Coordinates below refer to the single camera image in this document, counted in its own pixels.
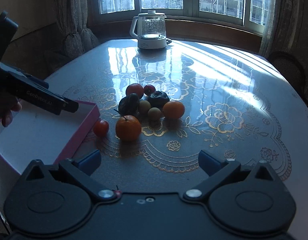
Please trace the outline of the person's left hand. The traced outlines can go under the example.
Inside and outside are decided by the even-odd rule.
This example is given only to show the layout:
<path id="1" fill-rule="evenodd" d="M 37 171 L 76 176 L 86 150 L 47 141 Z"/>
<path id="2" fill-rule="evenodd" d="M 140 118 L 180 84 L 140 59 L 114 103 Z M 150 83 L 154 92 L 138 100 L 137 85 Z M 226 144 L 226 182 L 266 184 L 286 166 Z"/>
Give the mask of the person's left hand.
<path id="1" fill-rule="evenodd" d="M 12 112 L 21 111 L 22 106 L 18 98 L 0 100 L 0 121 L 3 127 L 8 127 L 13 121 Z"/>

